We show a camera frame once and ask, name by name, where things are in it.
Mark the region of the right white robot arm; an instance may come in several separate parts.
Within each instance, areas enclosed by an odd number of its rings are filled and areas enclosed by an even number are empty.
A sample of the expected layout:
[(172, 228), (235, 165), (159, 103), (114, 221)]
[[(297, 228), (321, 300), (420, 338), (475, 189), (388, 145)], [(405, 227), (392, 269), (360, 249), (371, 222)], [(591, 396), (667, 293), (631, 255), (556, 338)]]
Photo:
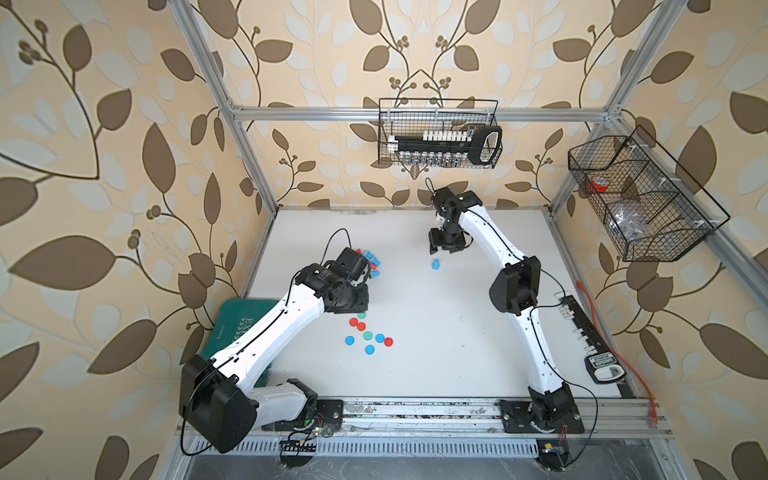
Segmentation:
[(474, 192), (455, 194), (448, 187), (439, 188), (431, 193), (431, 203), (439, 224), (428, 234), (432, 254), (457, 253), (476, 244), (498, 269), (489, 298), (509, 317), (527, 358), (530, 404), (518, 419), (541, 432), (555, 430), (576, 411), (570, 386), (554, 363), (541, 327), (541, 262), (507, 239)]

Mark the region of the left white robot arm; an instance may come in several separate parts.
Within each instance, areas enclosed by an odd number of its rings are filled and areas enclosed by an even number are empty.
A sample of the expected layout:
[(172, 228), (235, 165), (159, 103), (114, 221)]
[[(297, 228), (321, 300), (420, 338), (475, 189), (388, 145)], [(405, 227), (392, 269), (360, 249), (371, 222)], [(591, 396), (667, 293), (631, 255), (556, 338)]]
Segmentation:
[(317, 393), (292, 378), (260, 387), (258, 379), (277, 355), (312, 321), (329, 314), (366, 312), (370, 261), (345, 248), (337, 259), (313, 263), (291, 279), (285, 296), (248, 331), (205, 359), (182, 369), (179, 414), (210, 446), (227, 453), (255, 427), (304, 432), (324, 420)]

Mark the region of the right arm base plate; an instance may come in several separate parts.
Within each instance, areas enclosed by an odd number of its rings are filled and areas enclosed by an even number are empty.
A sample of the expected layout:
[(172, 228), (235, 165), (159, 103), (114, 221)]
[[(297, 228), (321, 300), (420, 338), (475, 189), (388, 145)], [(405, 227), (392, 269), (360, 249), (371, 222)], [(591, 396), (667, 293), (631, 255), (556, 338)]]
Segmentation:
[(572, 400), (549, 405), (541, 399), (500, 400), (503, 430), (508, 434), (583, 434), (586, 428)]

